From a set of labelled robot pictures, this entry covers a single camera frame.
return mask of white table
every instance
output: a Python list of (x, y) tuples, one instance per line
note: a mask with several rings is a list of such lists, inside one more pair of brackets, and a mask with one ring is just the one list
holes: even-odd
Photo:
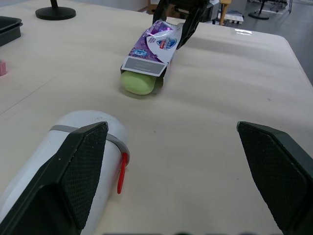
[(99, 110), (127, 127), (132, 159), (97, 235), (280, 232), (236, 124), (286, 131), (313, 156), (313, 89), (284, 38), (199, 24), (162, 94), (136, 97), (120, 88), (120, 66), (152, 16), (60, 1), (77, 17), (37, 19), (48, 4), (0, 8), (24, 23), (22, 37), (0, 48), (9, 70), (0, 78), (0, 193), (58, 118)]

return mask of purple wrapper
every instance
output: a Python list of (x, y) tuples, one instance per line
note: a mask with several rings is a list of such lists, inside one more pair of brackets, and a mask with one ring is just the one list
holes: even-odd
[[(155, 35), (160, 32), (164, 31), (170, 31), (173, 30), (169, 25), (165, 24), (163, 21), (159, 20), (156, 21), (149, 29), (147, 29), (142, 36), (139, 38), (139, 40), (136, 42), (135, 46), (129, 53), (129, 56), (132, 57), (138, 57), (146, 60), (152, 60), (156, 62), (162, 62), (157, 58), (156, 54), (153, 54), (147, 44), (147, 37), (150, 37), (152, 35)], [(138, 55), (138, 51), (143, 51), (144, 53), (142, 55)]]

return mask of green soap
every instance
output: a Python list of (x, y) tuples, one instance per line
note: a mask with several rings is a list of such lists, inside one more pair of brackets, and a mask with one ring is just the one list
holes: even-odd
[(155, 87), (156, 77), (137, 72), (125, 71), (121, 74), (125, 90), (134, 94), (149, 94)]

